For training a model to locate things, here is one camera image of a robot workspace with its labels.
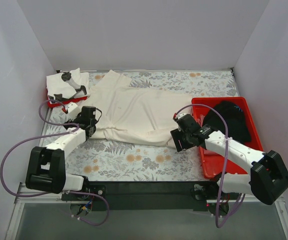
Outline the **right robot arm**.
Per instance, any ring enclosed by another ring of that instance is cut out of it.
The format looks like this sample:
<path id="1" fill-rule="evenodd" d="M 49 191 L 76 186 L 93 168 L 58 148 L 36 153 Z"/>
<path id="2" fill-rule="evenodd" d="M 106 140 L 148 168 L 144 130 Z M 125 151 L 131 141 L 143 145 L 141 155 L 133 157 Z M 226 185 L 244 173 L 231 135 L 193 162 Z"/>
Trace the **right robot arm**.
<path id="1" fill-rule="evenodd" d="M 272 205 L 288 189 L 288 170 L 276 151 L 267 153 L 250 148 L 226 136 L 209 125 L 200 126 L 188 113 L 176 115 L 178 127 L 171 131 L 176 150 L 181 152 L 201 147 L 242 168 L 245 174 L 222 171 L 210 186 L 211 195 L 221 199 L 227 194 L 248 194 L 260 202 Z"/>

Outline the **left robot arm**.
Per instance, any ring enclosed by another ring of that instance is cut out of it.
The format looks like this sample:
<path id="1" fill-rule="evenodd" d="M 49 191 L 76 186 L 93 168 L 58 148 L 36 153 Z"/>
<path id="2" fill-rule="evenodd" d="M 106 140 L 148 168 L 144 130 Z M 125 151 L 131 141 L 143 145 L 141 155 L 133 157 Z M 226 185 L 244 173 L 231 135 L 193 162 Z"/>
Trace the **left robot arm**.
<path id="1" fill-rule="evenodd" d="M 90 196 L 85 177 L 66 173 L 66 157 L 96 132 L 97 112 L 102 111 L 94 106 L 71 104 L 67 107 L 69 120 L 64 123 L 64 135 L 44 147 L 36 146 L 31 150 L 25 179 L 28 189 L 54 194 L 73 191 L 79 200 Z"/>

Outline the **cream white t-shirt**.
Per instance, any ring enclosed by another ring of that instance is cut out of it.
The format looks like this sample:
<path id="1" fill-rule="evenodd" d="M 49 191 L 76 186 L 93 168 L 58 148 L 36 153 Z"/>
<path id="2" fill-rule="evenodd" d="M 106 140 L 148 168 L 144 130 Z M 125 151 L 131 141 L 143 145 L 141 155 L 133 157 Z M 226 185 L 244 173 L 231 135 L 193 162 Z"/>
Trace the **cream white t-shirt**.
<path id="1" fill-rule="evenodd" d="M 96 107 L 102 116 L 95 139 L 174 148 L 173 115 L 191 103 L 192 96 L 167 90 L 131 87 L 131 78 L 110 70 L 90 88 L 81 106 Z"/>

